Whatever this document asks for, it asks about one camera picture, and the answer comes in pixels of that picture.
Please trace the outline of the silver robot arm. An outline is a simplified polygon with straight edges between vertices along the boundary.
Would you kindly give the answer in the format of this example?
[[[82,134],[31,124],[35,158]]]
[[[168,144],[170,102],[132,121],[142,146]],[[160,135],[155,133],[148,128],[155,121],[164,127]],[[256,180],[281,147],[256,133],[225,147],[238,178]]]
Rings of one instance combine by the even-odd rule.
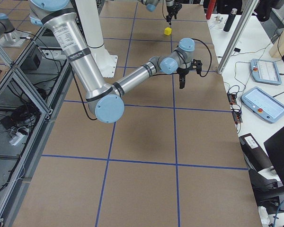
[[[146,9],[149,12],[153,12],[160,2],[160,0],[138,0],[138,1],[142,5],[145,5]],[[164,0],[162,5],[164,5],[164,3],[166,3],[168,14],[166,16],[164,16],[164,12],[162,14],[166,22],[171,26],[172,18],[177,19],[177,14],[182,9],[182,4],[178,0]]]
[[[167,57],[154,56],[113,84],[106,83],[76,22],[76,11],[68,0],[31,0],[32,23],[50,29],[86,90],[90,111],[104,123],[118,121],[124,113],[121,97],[158,71],[172,74],[191,66],[195,42],[183,38]]]

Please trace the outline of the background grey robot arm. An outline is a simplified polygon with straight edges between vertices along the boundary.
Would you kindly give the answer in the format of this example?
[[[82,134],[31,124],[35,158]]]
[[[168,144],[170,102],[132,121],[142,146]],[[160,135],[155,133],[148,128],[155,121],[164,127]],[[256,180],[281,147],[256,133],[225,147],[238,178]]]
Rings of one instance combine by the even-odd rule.
[[[25,39],[26,35],[15,29],[9,17],[0,13],[0,45],[2,47],[21,48]]]

